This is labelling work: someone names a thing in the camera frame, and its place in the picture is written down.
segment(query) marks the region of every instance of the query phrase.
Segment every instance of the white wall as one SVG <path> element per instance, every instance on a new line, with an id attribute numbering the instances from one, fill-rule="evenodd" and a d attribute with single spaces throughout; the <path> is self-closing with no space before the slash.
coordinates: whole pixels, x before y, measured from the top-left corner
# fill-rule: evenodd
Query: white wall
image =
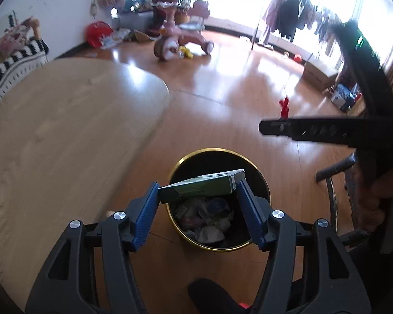
<path id="1" fill-rule="evenodd" d="M 4 0 L 0 17 L 14 10 L 19 22 L 31 15 L 37 18 L 51 60 L 85 41 L 84 29 L 94 21 L 90 4 L 91 0 Z M 96 19 L 111 25 L 110 11 L 99 10 Z"/>

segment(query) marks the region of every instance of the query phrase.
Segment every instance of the hanging clothes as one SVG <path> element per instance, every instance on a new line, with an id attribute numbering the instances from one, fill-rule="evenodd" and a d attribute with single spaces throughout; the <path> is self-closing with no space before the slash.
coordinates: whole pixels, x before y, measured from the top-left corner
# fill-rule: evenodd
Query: hanging clothes
<path id="1" fill-rule="evenodd" d="M 335 34 L 333 33 L 333 26 L 340 24 L 341 19 L 336 14 L 329 18 L 329 24 L 327 27 L 326 34 L 324 36 L 324 41 L 327 43 L 325 54 L 327 56 L 332 55 L 333 45 L 335 44 Z"/>
<path id="2" fill-rule="evenodd" d="M 282 6 L 278 11 L 276 28 L 280 35 L 294 41 L 300 11 L 300 0 L 283 0 Z"/>
<path id="3" fill-rule="evenodd" d="M 268 43 L 269 36 L 266 36 L 268 33 L 273 33 L 277 30 L 275 27 L 278 11 L 282 5 L 283 0 L 271 0 L 271 3 L 266 8 L 265 13 L 262 17 L 262 20 L 266 23 L 266 28 L 260 37 L 260 41 L 265 45 Z"/>
<path id="4" fill-rule="evenodd" d="M 316 12 L 317 27 L 316 27 L 316 31 L 314 32 L 314 35 L 319 34 L 320 27 L 322 27 L 323 22 L 328 14 L 329 14 L 329 12 L 327 12 L 326 8 L 324 10 Z"/>
<path id="5" fill-rule="evenodd" d="M 328 26 L 329 26 L 329 16 L 325 18 L 325 21 L 321 24 L 319 28 L 319 43 L 321 43 L 324 40 Z"/>
<path id="6" fill-rule="evenodd" d="M 306 5 L 307 0 L 300 0 L 300 10 L 303 10 L 304 6 Z"/>
<path id="7" fill-rule="evenodd" d="M 304 27 L 307 25 L 307 28 L 311 30 L 315 19 L 316 19 L 315 6 L 313 6 L 310 0 L 307 0 L 300 14 L 300 17 L 298 18 L 297 28 L 303 30 Z"/>

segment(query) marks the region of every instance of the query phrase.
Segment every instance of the yellow toy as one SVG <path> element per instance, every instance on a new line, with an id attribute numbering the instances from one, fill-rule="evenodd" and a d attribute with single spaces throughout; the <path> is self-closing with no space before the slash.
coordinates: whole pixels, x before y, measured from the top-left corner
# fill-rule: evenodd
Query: yellow toy
<path id="1" fill-rule="evenodd" d="M 194 54 L 192 54 L 190 49 L 185 47 L 185 46 L 179 46 L 179 51 L 182 53 L 182 55 L 185 58 L 188 58 L 188 59 L 193 59 L 194 58 Z"/>

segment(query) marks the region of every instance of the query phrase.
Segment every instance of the red bag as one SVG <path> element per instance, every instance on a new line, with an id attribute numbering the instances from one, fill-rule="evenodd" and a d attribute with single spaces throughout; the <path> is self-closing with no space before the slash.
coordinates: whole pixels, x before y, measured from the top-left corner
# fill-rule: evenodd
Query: red bag
<path id="1" fill-rule="evenodd" d="M 92 47 L 101 47 L 101 38 L 108 36 L 113 32 L 113 29 L 103 21 L 97 21 L 88 25 L 86 29 L 86 40 Z"/>

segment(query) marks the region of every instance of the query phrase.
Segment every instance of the person's hand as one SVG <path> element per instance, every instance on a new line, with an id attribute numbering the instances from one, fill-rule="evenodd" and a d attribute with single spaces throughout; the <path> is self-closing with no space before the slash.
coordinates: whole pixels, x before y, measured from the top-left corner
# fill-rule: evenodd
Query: person's hand
<path id="1" fill-rule="evenodd" d="M 393 197 L 393 169 L 378 178 L 371 188 L 365 187 L 358 164 L 353 168 L 353 177 L 358 197 L 359 226 L 372 233 L 384 221 L 384 212 L 379 208 L 380 198 Z"/>

